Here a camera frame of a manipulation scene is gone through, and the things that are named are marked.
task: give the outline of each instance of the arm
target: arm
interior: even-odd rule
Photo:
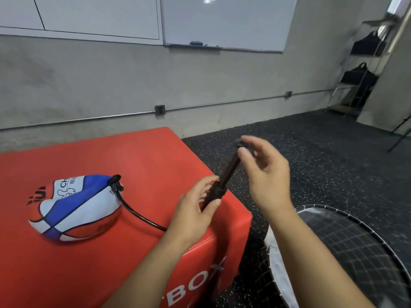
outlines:
[[[218,176],[208,176],[182,195],[170,227],[160,242],[146,255],[140,265],[117,289],[103,308],[158,307],[168,279],[180,257],[206,232],[221,200],[214,200],[201,212],[210,183]]]
[[[263,139],[241,139],[255,148],[255,159],[245,148],[238,154],[249,176],[251,196],[274,232],[299,306],[375,308],[295,212],[288,161]]]

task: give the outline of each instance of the gray wall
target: gray wall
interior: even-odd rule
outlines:
[[[298,0],[283,54],[0,36],[0,127],[332,88],[390,0]],[[329,93],[0,132],[0,151],[169,126],[187,137],[324,108]]]
[[[393,130],[411,114],[411,21],[398,41],[357,121]],[[404,134],[411,120],[398,129]]]

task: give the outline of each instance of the red white blue basketball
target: red white blue basketball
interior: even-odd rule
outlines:
[[[110,176],[88,175],[54,181],[29,198],[29,223],[51,240],[91,238],[110,228],[120,201],[107,184]]]

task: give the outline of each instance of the red foam box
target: red foam box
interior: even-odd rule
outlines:
[[[169,128],[143,130],[0,155],[0,289],[3,307],[99,307],[164,234],[121,208],[101,236],[55,243],[28,223],[28,197],[57,179],[122,176],[123,197],[140,214],[167,227],[181,194],[212,175]],[[251,214],[231,194],[198,243],[178,262],[161,307],[193,307],[210,289],[233,281]]]

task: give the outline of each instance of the black floor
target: black floor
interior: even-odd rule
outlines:
[[[346,211],[378,233],[411,271],[411,139],[332,113],[314,111],[186,138],[186,145],[217,175],[243,134],[267,139],[289,161],[294,205],[326,204]],[[253,272],[268,224],[249,195],[241,167],[229,190],[253,214],[240,275],[218,307],[258,307]]]

